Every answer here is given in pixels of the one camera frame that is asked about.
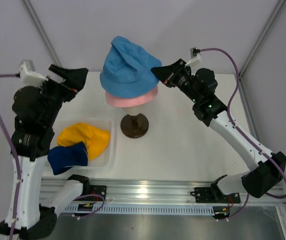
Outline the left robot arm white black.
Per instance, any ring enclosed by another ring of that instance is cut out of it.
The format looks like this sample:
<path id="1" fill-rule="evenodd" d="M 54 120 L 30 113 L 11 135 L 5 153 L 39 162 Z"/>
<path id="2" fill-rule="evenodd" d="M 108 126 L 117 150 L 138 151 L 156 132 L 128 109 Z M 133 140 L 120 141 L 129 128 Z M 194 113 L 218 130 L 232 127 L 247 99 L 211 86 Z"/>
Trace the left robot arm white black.
<path id="1" fill-rule="evenodd" d="M 37 73 L 29 60 L 24 60 L 15 74 L 24 86 L 13 97 L 14 133 L 4 132 L 11 149 L 14 180 L 10 208 L 0 222 L 0 235 L 9 238 L 18 235 L 22 240 L 37 240 L 49 236 L 62 211 L 75 199 L 83 201 L 91 194 L 89 178 L 74 174 L 45 203 L 39 202 L 53 124 L 62 104 L 84 88 L 88 74 L 86 68 L 51 65 L 49 70 L 63 82 Z"/>

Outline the light blue bucket hat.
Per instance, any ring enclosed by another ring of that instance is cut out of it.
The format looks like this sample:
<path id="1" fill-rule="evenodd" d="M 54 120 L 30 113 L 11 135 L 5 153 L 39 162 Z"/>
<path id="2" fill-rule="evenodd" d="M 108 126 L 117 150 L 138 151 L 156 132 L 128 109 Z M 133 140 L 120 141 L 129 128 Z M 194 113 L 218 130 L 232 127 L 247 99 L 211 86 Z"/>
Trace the light blue bucket hat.
<path id="1" fill-rule="evenodd" d="M 151 68 L 160 67 L 159 59 L 123 36 L 111 41 L 110 51 L 100 73 L 102 88 L 120 98 L 136 98 L 154 89 L 159 80 Z"/>

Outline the right side aluminium rail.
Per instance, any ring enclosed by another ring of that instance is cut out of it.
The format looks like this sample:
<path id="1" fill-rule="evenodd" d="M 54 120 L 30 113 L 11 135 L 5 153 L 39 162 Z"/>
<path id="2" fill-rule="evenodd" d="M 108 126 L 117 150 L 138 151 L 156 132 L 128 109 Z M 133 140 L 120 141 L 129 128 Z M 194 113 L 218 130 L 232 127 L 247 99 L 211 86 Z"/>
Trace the right side aluminium rail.
<path id="1" fill-rule="evenodd" d="M 249 131 L 250 134 L 253 136 L 253 138 L 255 138 L 255 148 L 259 151 L 259 153 L 263 156 L 265 156 L 267 159 L 271 158 L 272 155 L 272 151 L 270 149 L 267 149 L 265 146 L 263 146 L 259 140 L 259 135 L 258 135 L 258 131 L 255 125 L 255 121 L 254 121 L 254 117 L 253 117 L 253 113 L 251 111 L 250 108 L 250 104 L 249 104 L 249 100 L 246 96 L 245 93 L 245 88 L 244 88 L 244 84 L 242 83 L 242 81 L 240 80 L 240 78 L 237 79 L 237 84 L 238 84 L 238 91 L 241 97 L 241 101 L 243 104 L 243 108 L 245 111 L 245 116 L 246 116 L 246 120 L 247 120 L 247 124 L 249 127 Z"/>

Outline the left aluminium frame post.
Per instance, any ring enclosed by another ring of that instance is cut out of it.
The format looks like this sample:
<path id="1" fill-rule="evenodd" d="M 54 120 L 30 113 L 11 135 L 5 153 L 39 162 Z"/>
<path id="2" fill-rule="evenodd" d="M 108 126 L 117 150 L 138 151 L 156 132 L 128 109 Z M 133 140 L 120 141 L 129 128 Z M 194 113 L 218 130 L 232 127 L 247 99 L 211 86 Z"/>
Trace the left aluminium frame post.
<path id="1" fill-rule="evenodd" d="M 58 58 L 58 55 L 53 47 L 53 44 L 51 43 L 41 21 L 40 18 L 37 14 L 37 12 L 35 11 L 32 2 L 30 0 L 20 0 L 20 3 L 22 4 L 22 6 L 24 7 L 24 10 L 27 14 L 27 16 L 29 17 L 33 27 L 35 28 L 47 54 L 49 55 L 50 59 L 52 60 L 52 62 L 61 67 L 61 61 Z"/>

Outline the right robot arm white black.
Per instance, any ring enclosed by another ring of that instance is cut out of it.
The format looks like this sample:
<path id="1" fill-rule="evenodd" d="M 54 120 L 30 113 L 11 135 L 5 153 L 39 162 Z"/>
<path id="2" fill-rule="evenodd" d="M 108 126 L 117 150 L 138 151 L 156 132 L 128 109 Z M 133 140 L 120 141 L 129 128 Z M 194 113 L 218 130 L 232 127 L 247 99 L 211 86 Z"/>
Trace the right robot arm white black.
<path id="1" fill-rule="evenodd" d="M 228 112 L 227 106 L 215 95 L 218 82 L 208 68 L 195 74 L 185 61 L 179 59 L 167 66 L 151 68 L 153 75 L 169 88 L 177 87 L 193 102 L 193 112 L 218 133 L 242 158 L 248 172 L 224 175 L 211 184 L 211 198 L 222 202 L 233 193 L 248 193 L 255 198 L 267 195 L 284 179 L 286 156 L 265 147 L 240 125 Z"/>

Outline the pink bucket hat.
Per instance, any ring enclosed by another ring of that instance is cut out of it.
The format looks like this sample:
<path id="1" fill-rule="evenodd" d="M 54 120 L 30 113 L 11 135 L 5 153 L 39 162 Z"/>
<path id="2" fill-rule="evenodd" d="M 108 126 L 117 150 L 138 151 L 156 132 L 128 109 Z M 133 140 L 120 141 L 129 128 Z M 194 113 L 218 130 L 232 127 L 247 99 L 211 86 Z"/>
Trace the pink bucket hat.
<path id="1" fill-rule="evenodd" d="M 133 98 L 123 98 L 123 97 L 116 97 L 111 95 L 108 92 L 105 92 L 105 99 L 108 105 L 116 108 L 129 108 L 129 107 L 136 107 L 139 105 L 143 105 L 148 103 L 149 101 L 153 100 L 158 94 L 158 87 L 154 87 L 149 92 L 133 97 Z"/>

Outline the aluminium front rail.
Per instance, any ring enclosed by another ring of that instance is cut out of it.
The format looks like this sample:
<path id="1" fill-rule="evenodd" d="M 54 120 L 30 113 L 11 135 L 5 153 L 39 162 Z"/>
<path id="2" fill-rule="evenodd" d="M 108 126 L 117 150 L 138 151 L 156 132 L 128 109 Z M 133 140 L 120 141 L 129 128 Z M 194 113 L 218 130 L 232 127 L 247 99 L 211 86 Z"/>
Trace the aluminium front rail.
<path id="1" fill-rule="evenodd" d="M 41 181 L 41 202 L 54 195 L 64 186 L 62 178 L 43 177 Z M 90 179 L 91 185 L 107 186 L 108 204 L 132 205 L 196 205 L 195 197 L 190 192 L 195 187 L 209 187 L 209 182 L 167 181 L 167 180 L 119 180 Z M 286 199 L 276 199 L 268 195 L 261 198 L 250 197 L 248 206 L 286 206 Z"/>

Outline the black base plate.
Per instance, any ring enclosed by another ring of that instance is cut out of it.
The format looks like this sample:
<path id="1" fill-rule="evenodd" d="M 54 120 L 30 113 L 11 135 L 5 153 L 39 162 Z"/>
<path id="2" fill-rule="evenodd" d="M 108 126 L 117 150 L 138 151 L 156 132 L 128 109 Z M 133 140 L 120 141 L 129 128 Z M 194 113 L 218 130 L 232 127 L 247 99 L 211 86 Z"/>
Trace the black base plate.
<path id="1" fill-rule="evenodd" d="M 196 203 L 202 204 L 240 204 L 241 199 L 239 193 L 224 195 L 218 189 L 211 187 L 195 187 L 190 195 L 195 198 Z"/>
<path id="2" fill-rule="evenodd" d="M 107 186 L 106 185 L 92 185 L 90 187 L 90 190 L 87 190 L 85 192 L 84 195 L 100 195 L 104 198 L 104 200 L 106 199 L 106 190 L 107 190 Z M 82 199 L 82 201 L 90 201 L 90 202 L 100 202 L 102 201 L 102 199 L 100 197 L 97 196 L 87 196 L 85 198 Z"/>

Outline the aluminium rail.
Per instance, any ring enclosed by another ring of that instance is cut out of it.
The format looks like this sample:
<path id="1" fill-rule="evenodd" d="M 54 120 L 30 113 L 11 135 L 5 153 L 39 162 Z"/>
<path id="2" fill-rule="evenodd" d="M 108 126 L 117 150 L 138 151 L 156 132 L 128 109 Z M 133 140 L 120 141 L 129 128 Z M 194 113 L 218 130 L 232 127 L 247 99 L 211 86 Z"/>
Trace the aluminium rail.
<path id="1" fill-rule="evenodd" d="M 250 134 L 253 136 L 253 138 L 255 138 L 255 148 L 259 151 L 259 153 L 263 156 L 265 156 L 267 159 L 271 158 L 272 155 L 272 151 L 270 149 L 267 149 L 265 146 L 263 146 L 259 140 L 259 135 L 258 135 L 258 131 L 255 125 L 255 121 L 254 121 L 254 117 L 253 117 L 253 113 L 251 111 L 250 108 L 250 104 L 249 104 L 249 100 L 246 96 L 245 93 L 245 88 L 244 88 L 244 84 L 242 83 L 242 81 L 240 80 L 240 78 L 237 79 L 237 84 L 238 84 L 238 91 L 241 97 L 241 101 L 243 104 L 243 108 L 245 111 L 245 116 L 246 116 L 246 120 L 247 120 L 247 124 L 249 127 L 249 131 Z"/>
<path id="2" fill-rule="evenodd" d="M 41 181 L 41 202 L 54 195 L 64 186 L 62 178 L 43 177 Z M 209 182 L 167 181 L 167 180 L 119 180 L 90 179 L 91 185 L 107 186 L 108 204 L 132 205 L 196 205 L 195 197 L 190 192 L 195 187 L 209 187 Z M 268 195 L 261 198 L 250 197 L 248 206 L 286 206 L 286 199 L 276 199 Z"/>

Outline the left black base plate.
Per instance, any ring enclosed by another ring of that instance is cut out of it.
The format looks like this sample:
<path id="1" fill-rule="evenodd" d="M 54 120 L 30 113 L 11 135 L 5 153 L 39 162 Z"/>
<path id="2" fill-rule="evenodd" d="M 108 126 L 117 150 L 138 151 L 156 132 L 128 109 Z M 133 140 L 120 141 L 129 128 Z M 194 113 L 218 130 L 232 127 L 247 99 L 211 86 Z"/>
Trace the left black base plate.
<path id="1" fill-rule="evenodd" d="M 92 185 L 90 187 L 90 190 L 87 190 L 85 192 L 84 195 L 100 195 L 104 198 L 104 200 L 106 199 L 106 190 L 107 190 L 107 186 L 106 185 Z M 102 199 L 100 197 L 97 196 L 87 196 L 85 198 L 82 199 L 82 201 L 90 201 L 90 202 L 100 202 L 102 201 Z"/>

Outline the dark blue hat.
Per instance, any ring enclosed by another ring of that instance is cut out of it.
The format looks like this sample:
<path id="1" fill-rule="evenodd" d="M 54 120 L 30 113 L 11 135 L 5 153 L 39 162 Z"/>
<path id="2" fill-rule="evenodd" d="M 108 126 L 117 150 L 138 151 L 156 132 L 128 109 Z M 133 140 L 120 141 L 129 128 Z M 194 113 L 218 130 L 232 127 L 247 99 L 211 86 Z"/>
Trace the dark blue hat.
<path id="1" fill-rule="evenodd" d="M 86 167 L 88 154 L 83 142 L 72 146 L 56 146 L 47 155 L 53 174 L 60 175 L 73 167 Z"/>

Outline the clear plastic bin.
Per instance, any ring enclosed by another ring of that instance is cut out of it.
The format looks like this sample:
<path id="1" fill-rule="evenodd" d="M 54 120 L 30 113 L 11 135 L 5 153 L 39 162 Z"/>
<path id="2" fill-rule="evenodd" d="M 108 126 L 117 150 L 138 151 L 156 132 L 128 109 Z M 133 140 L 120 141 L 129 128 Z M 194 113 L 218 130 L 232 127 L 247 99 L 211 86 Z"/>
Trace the clear plastic bin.
<path id="1" fill-rule="evenodd" d="M 108 117 L 89 117 L 89 118 L 75 118 L 75 119 L 61 119 L 54 123 L 53 131 L 55 133 L 51 142 L 50 148 L 57 146 L 57 138 L 59 134 L 68 126 L 76 123 L 86 123 L 98 129 L 108 131 L 110 133 L 110 141 L 102 154 L 90 161 L 87 166 L 75 166 L 75 170 L 103 170 L 108 169 L 113 165 L 115 155 L 115 124 L 111 118 Z"/>

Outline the aluminium frame post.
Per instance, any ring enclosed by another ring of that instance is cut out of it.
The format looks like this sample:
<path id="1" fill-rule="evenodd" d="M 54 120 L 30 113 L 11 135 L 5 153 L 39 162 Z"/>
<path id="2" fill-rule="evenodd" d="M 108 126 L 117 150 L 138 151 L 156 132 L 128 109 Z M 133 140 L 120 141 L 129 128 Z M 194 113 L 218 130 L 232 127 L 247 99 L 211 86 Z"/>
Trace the aluminium frame post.
<path id="1" fill-rule="evenodd" d="M 241 70 L 239 72 L 240 78 L 242 78 L 245 75 L 248 68 L 254 62 L 256 56 L 258 55 L 261 48 L 263 47 L 265 41 L 267 40 L 274 26 L 276 25 L 278 18 L 281 16 L 285 7 L 286 7 L 286 0 L 278 0 L 276 2 L 275 7 L 273 8 L 271 14 L 269 15 L 258 38 L 256 39 L 253 47 L 251 48 L 250 53 L 248 54 L 243 66 L 241 67 Z"/>
<path id="2" fill-rule="evenodd" d="M 49 55 L 50 59 L 52 60 L 52 62 L 61 67 L 61 61 L 58 58 L 58 55 L 53 47 L 53 44 L 51 43 L 41 21 L 40 18 L 37 14 L 37 12 L 35 11 L 32 2 L 30 0 L 20 0 L 20 3 L 22 4 L 22 6 L 24 7 L 24 10 L 27 14 L 27 16 L 29 17 L 33 27 L 35 28 L 47 54 Z"/>

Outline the brown round wooden stand base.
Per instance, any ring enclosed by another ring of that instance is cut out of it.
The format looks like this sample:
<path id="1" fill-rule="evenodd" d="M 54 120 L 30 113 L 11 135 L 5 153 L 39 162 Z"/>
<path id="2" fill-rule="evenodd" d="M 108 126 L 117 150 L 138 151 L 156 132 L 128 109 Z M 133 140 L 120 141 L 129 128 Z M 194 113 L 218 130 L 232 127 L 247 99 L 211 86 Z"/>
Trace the brown round wooden stand base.
<path id="1" fill-rule="evenodd" d="M 120 123 L 122 133 L 131 139 L 143 137 L 149 129 L 149 121 L 143 114 L 132 116 L 127 114 Z"/>

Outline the right aluminium frame post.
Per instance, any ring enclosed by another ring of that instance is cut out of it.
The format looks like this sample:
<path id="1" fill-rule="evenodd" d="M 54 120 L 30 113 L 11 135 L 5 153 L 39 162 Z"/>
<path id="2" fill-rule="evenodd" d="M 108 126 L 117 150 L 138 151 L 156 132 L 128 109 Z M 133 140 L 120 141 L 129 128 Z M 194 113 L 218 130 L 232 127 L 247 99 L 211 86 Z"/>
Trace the right aluminium frame post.
<path id="1" fill-rule="evenodd" d="M 271 14 L 269 15 L 258 38 L 256 39 L 253 47 L 251 48 L 250 53 L 248 54 L 243 66 L 241 67 L 241 70 L 239 72 L 240 78 L 242 78 L 245 75 L 248 68 L 254 62 L 256 56 L 258 55 L 261 48 L 263 47 L 265 41 L 267 40 L 274 26 L 276 25 L 278 18 L 281 16 L 285 7 L 286 7 L 286 0 L 278 0 L 276 2 L 275 7 L 273 8 Z"/>

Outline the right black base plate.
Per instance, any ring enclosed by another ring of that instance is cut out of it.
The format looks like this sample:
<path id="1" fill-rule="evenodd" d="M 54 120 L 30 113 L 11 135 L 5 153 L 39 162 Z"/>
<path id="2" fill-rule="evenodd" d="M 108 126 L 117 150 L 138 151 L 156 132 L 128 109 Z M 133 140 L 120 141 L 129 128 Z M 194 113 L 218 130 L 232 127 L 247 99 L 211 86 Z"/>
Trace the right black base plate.
<path id="1" fill-rule="evenodd" d="M 241 199 L 239 193 L 224 195 L 218 189 L 211 187 L 195 187 L 190 195 L 195 198 L 196 203 L 202 204 L 240 204 Z"/>

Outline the yellow hat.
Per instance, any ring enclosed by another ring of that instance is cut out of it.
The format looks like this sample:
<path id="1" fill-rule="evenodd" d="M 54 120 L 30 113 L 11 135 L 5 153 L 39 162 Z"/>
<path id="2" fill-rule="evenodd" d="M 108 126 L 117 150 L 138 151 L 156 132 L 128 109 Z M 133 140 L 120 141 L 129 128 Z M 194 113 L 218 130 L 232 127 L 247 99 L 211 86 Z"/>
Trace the yellow hat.
<path id="1" fill-rule="evenodd" d="M 70 147 L 84 143 L 89 161 L 99 157 L 107 148 L 111 134 L 87 123 L 79 122 L 66 127 L 56 140 L 58 146 Z"/>

